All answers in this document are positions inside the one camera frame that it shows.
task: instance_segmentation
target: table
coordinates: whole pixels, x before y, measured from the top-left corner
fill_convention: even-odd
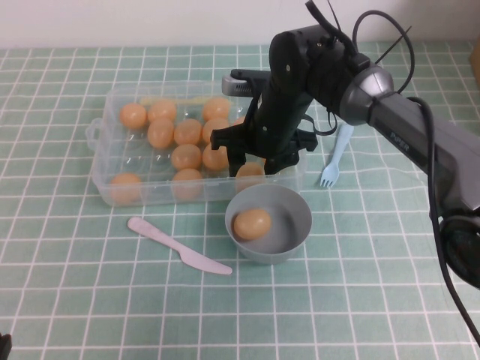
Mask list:
[[[363,43],[372,59],[389,43]],[[469,42],[416,43],[405,95],[480,135]],[[398,87],[405,47],[382,61]],[[113,86],[219,80],[267,69],[268,46],[0,50],[0,332],[19,359],[478,359],[443,286],[425,176],[367,125],[329,190],[335,144],[308,155],[313,229],[295,259],[254,265],[223,225],[226,202],[110,208],[89,177],[85,129]],[[321,129],[326,112],[309,110]],[[231,265],[202,274],[127,230],[132,215]],[[480,292],[454,278],[480,323]]]

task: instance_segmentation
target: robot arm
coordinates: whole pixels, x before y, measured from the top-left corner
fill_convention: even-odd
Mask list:
[[[316,135],[297,128],[312,100],[351,125],[374,127],[427,172],[428,137],[419,105],[394,92],[391,74],[353,52],[346,35],[332,32],[329,24],[278,34],[270,46],[270,73],[233,70],[223,80],[225,95],[253,97],[244,124],[211,136],[213,149],[226,146],[231,176],[245,154],[265,158],[265,173],[272,174],[297,164],[299,150],[313,151]],[[480,139],[448,121],[433,123],[445,258],[480,289]]]

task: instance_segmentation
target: clear plastic container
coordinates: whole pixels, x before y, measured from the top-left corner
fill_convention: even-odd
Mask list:
[[[180,202],[205,202],[232,199],[239,188],[257,183],[275,183],[287,186],[295,191],[302,188],[303,175],[306,170],[306,156],[302,151],[296,166],[286,168],[275,175],[251,176],[245,178],[229,177],[228,169],[213,172],[205,167],[201,169],[202,180],[173,183],[176,174],[170,155],[175,148],[157,150],[146,139],[147,129],[128,130],[119,121],[120,109],[128,103],[136,102],[149,105],[160,98],[189,99],[177,103],[175,125],[186,118],[201,118],[203,104],[212,96],[221,94],[220,82],[164,82],[159,85],[132,86],[114,88],[106,97],[103,118],[96,118],[87,128],[85,135],[88,146],[95,151],[92,167],[92,180],[97,186],[103,200],[110,205],[153,205]],[[229,123],[243,116],[251,101],[248,97],[230,97],[232,106]],[[247,161],[262,159],[247,155]],[[113,177],[119,173],[134,173],[142,180],[139,184],[111,185]],[[180,200],[175,192],[190,191],[198,194],[194,198]],[[125,192],[137,194],[135,201],[128,204],[115,203],[112,194]]]

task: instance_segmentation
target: orange egg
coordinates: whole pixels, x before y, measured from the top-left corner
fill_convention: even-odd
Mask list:
[[[232,126],[243,124],[244,121],[245,121],[245,117],[244,117],[244,116],[240,116],[239,118],[237,118],[237,119],[235,120],[235,122],[232,124]]]
[[[176,116],[177,106],[175,102],[167,99],[157,101],[150,106],[150,110],[148,111],[148,120],[150,122],[159,118],[168,118],[174,121]]]
[[[147,111],[139,103],[128,103],[121,108],[119,118],[126,128],[139,130],[147,123]]]
[[[226,119],[230,111],[230,102],[225,97],[213,97],[203,105],[202,116],[205,122],[215,118]]]
[[[218,150],[212,150],[212,144],[208,144],[203,150],[202,160],[210,170],[223,170],[228,167],[227,148],[221,146]]]
[[[235,186],[237,192],[249,188],[250,186],[264,183],[264,175],[265,171],[263,171],[263,168],[258,163],[245,163],[245,165],[238,169],[237,176],[235,177]]]
[[[177,170],[198,169],[201,164],[202,152],[195,145],[180,145],[172,152],[172,165]]]
[[[238,214],[233,221],[233,231],[243,241],[261,238],[270,231],[272,218],[262,208],[251,208]]]
[[[210,143],[210,136],[213,130],[228,128],[228,121],[224,118],[213,118],[203,126],[202,138],[207,144]]]
[[[187,118],[177,125],[173,137],[179,145],[196,145],[202,137],[202,124],[194,118]]]
[[[155,149],[166,149],[173,142],[174,126],[168,118],[158,118],[148,127],[147,138]]]
[[[124,172],[115,176],[110,182],[112,189],[110,196],[116,205],[130,205],[140,198],[140,184],[142,180],[131,173]]]
[[[178,200],[194,200],[202,192],[202,185],[195,184],[196,180],[202,180],[202,174],[195,169],[183,169],[173,176],[172,191]]]

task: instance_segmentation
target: black cable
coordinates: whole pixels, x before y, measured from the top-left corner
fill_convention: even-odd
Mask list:
[[[379,17],[383,17],[384,19],[387,19],[402,34],[403,38],[405,39],[406,46],[408,47],[408,50],[409,50],[409,53],[410,53],[410,71],[409,71],[408,76],[406,77],[403,85],[397,90],[397,93],[400,94],[410,83],[410,80],[413,77],[413,71],[415,71],[415,53],[413,51],[412,41],[410,41],[410,38],[408,37],[404,28],[402,28],[401,25],[397,22],[397,20],[395,20],[393,17],[391,17],[387,13],[384,13],[383,11],[370,10],[370,11],[364,12],[357,19],[357,21],[355,23],[355,26],[353,26],[352,42],[353,42],[356,49],[358,49],[358,47],[357,47],[357,34],[359,32],[360,23],[363,21],[363,19],[365,17],[368,17],[370,15],[377,15]]]
[[[431,108],[428,104],[419,97],[408,97],[409,100],[420,105],[421,114],[425,120],[425,127],[427,128],[427,139],[428,139],[428,166],[427,166],[427,177],[428,177],[428,202],[430,205],[430,217],[433,227],[433,237],[435,239],[436,253],[438,255],[438,260],[440,264],[440,270],[442,271],[443,280],[447,286],[448,292],[451,295],[455,305],[457,305],[460,315],[463,317],[468,329],[472,333],[473,338],[480,347],[480,334],[475,324],[473,323],[470,315],[467,313],[464,304],[460,300],[460,297],[455,290],[452,278],[450,277],[449,270],[447,268],[447,263],[445,260],[445,254],[443,253],[442,244],[440,241],[440,224],[438,222],[438,213],[437,213],[437,197],[435,194],[435,126],[434,126],[434,116],[432,114]]]
[[[358,51],[353,45],[353,42],[348,36],[346,36],[342,31],[335,28],[318,10],[318,7],[312,0],[308,0],[305,5],[307,6],[308,11],[311,16],[331,35],[336,37],[344,46],[345,51],[349,53],[350,56],[355,56]]]

